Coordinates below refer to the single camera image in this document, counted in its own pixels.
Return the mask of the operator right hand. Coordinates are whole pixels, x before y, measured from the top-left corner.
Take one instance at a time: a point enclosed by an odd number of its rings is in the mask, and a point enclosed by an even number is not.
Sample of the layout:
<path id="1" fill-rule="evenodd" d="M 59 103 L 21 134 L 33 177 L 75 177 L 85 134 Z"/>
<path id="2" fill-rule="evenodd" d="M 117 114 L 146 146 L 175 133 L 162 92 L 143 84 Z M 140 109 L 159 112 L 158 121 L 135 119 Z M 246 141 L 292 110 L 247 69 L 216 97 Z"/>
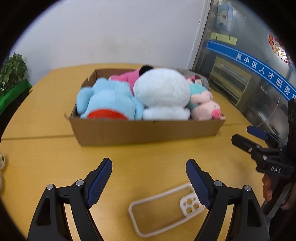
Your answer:
<path id="1" fill-rule="evenodd" d="M 265 174 L 262 178 L 262 183 L 263 183 L 263 197 L 267 201 L 271 201 L 273 197 L 273 191 L 271 189 L 271 179 L 267 174 Z M 286 200 L 281 204 L 281 209 L 282 210 L 288 210 L 292 207 L 295 206 L 295 200 L 296 200 L 296 187 L 295 184 L 293 185 L 289 197 L 286 198 Z"/>

